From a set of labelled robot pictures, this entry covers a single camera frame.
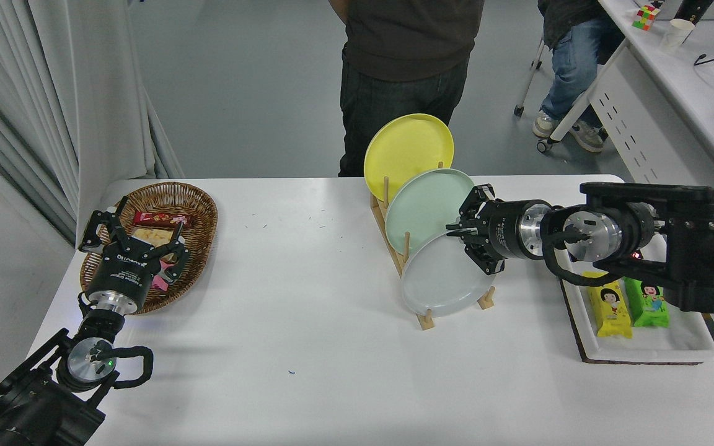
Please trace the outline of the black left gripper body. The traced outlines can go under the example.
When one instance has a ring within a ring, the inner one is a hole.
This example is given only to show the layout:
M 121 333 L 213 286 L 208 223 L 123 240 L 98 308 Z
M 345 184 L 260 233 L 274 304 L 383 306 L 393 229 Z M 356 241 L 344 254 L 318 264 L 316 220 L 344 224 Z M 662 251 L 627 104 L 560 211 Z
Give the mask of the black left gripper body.
M 87 287 L 90 304 L 116 313 L 142 311 L 151 283 L 161 271 L 161 257 L 169 253 L 169 245 L 134 243 L 122 248 L 119 243 L 109 243 Z

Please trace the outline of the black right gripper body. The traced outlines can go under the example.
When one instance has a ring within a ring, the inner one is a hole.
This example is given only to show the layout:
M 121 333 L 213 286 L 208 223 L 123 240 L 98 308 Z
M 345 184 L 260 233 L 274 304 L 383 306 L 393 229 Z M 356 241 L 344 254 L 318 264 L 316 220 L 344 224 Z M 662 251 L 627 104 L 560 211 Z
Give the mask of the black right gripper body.
M 504 258 L 531 258 L 521 240 L 521 221 L 527 201 L 487 201 L 480 220 L 487 222 L 488 242 Z

